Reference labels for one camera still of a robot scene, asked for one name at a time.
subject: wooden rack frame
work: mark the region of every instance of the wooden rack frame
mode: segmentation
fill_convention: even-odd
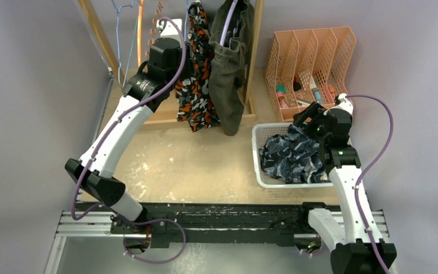
[[[137,12],[141,14],[142,5],[144,0],[140,0],[140,5],[137,8]],[[120,82],[123,83],[125,80],[123,70],[119,73],[119,63],[118,59],[113,51],[113,48],[108,40],[107,34],[103,28],[103,25],[98,18],[95,8],[91,0],[78,0],[78,4],[83,10],[83,14],[88,20],[93,34],[95,35],[96,41],[98,42],[104,57],[106,58],[114,76],[118,80],[120,76]],[[249,58],[250,63],[248,64],[248,71],[246,72],[246,82],[242,87],[240,94],[242,96],[241,100],[245,105],[245,113],[242,116],[242,122],[253,122],[256,119],[256,112],[253,104],[253,94],[252,94],[252,81],[254,75],[254,66],[256,65],[256,52],[258,49],[258,39],[259,39],[259,29],[261,27],[261,17],[264,7],[264,0],[256,0],[256,5],[254,7],[254,22],[253,22],[253,44],[251,47],[251,58]],[[139,26],[137,28],[137,41],[141,40],[141,20],[139,20]],[[141,48],[140,43],[137,43],[137,63],[141,63]],[[157,112],[145,123],[143,128],[147,129],[167,129],[167,128],[180,128],[188,127],[187,123],[177,122],[176,115],[179,109],[174,96],[170,96],[168,100],[164,101]]]

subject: beige floor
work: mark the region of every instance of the beige floor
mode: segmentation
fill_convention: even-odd
[[[141,130],[120,159],[115,177],[142,202],[338,204],[332,187],[269,190],[259,186],[254,173],[251,132],[257,123],[275,122],[262,73],[256,71],[253,79],[257,118],[254,123],[241,124],[236,136],[226,136],[221,127],[195,133],[188,128]],[[114,112],[120,96],[121,89],[115,86],[104,123]]]

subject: gray wall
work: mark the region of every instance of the gray wall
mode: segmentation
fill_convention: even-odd
[[[130,4],[130,0],[116,0],[117,4]],[[261,22],[261,32],[258,44],[257,67],[266,66],[273,31],[310,29],[331,26],[355,27],[363,20],[374,0],[266,0]],[[96,12],[106,30],[113,50],[117,53],[116,46],[116,14],[110,0],[93,0]],[[215,11],[223,1],[203,0],[202,4],[208,13],[208,18],[213,19]],[[147,40],[150,37],[152,19],[155,17],[157,1],[145,1],[142,50],[147,50]],[[185,17],[185,1],[166,0],[163,15],[171,18]],[[132,43],[133,31],[137,9],[124,8],[120,14],[120,51],[123,66],[127,65],[127,58]],[[136,67],[136,49],[133,50],[131,67]]]
[[[74,0],[0,1],[0,273],[42,273],[108,71]]]
[[[438,273],[438,1],[375,1],[356,29],[347,85],[391,107],[392,143],[367,174],[373,209],[383,208],[402,273]],[[353,141],[364,166],[388,134],[383,108],[355,101]]]

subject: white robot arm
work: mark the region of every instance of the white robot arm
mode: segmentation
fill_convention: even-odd
[[[380,268],[376,253],[390,267],[396,257],[394,244],[385,243],[362,182],[358,154],[349,144],[353,104],[340,94],[336,106],[327,110],[312,103],[296,114],[294,123],[320,143],[320,158],[340,200],[344,229],[325,208],[308,213],[308,224],[317,231],[327,248],[333,272],[376,273]]]
[[[79,160],[69,159],[65,164],[65,170],[79,187],[129,221],[145,221],[147,210],[112,175],[135,133],[169,97],[174,79],[181,73],[190,73],[189,69],[183,70],[185,60],[185,44],[181,47],[173,38],[157,39],[150,49],[150,59],[127,82],[116,111],[95,143]]]

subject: white plastic basket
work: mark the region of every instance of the white plastic basket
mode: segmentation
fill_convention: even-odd
[[[259,149],[263,148],[266,140],[276,134],[288,133],[288,126],[291,123],[270,123],[257,124],[253,127],[253,160],[254,170],[256,171],[256,179],[262,187],[266,188],[311,188],[311,187],[332,187],[332,183],[314,183],[314,184],[286,184],[280,180],[273,179],[267,176],[261,170],[261,159],[259,157]]]

